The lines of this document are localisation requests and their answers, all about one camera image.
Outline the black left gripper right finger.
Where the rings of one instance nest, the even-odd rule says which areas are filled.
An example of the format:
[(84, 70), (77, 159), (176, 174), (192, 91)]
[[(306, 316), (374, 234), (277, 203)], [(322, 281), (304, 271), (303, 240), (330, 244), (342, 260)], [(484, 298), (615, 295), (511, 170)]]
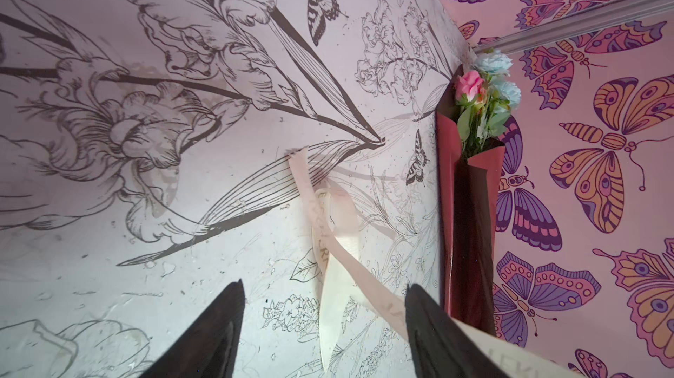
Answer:
[(416, 376), (507, 378), (418, 284), (407, 289), (405, 321)]

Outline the cream satin ribbon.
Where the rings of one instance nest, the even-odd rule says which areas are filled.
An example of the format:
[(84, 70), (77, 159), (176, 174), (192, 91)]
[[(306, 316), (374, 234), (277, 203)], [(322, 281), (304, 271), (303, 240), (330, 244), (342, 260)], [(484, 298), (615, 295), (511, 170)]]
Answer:
[[(291, 154), (289, 166), (312, 226), (314, 256), (323, 274), (319, 301), (319, 347), (323, 367), (330, 366), (340, 335), (342, 315), (349, 300), (368, 305), (409, 344), (405, 297), (394, 295), (358, 260), (358, 219), (350, 195), (335, 183), (328, 188), (314, 190), (307, 149)], [(573, 375), (554, 362), (452, 320), (507, 377)]]

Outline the dark red wrapping paper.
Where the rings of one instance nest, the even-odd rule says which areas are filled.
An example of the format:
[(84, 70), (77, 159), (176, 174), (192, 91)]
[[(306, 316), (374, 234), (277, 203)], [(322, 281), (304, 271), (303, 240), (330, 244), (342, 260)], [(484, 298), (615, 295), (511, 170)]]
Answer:
[(453, 75), (435, 111), (440, 207), (442, 214), (442, 305), (451, 318), (496, 334), (493, 302), (493, 246), (498, 185), (505, 146), (487, 140), (485, 150), (462, 155)]

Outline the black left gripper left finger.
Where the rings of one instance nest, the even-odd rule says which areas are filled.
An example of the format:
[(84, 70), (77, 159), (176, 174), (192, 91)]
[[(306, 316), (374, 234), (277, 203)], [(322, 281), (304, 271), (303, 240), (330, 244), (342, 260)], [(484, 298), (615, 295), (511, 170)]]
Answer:
[(141, 377), (231, 377), (242, 333), (244, 309), (242, 281), (228, 284)]

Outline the white fake rose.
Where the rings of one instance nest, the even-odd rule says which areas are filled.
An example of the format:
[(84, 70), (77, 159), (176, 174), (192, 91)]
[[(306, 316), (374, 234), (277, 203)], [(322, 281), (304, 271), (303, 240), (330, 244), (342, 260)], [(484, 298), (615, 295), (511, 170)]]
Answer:
[(481, 153), (491, 140), (503, 135), (512, 112), (521, 104), (521, 90), (509, 79), (512, 66), (513, 61), (509, 56), (499, 50), (489, 50), (478, 55), (468, 67), (468, 71), (480, 72), (484, 79), (486, 98), (483, 104), (462, 107), (457, 104), (455, 97), (459, 109), (456, 126), (464, 158)]

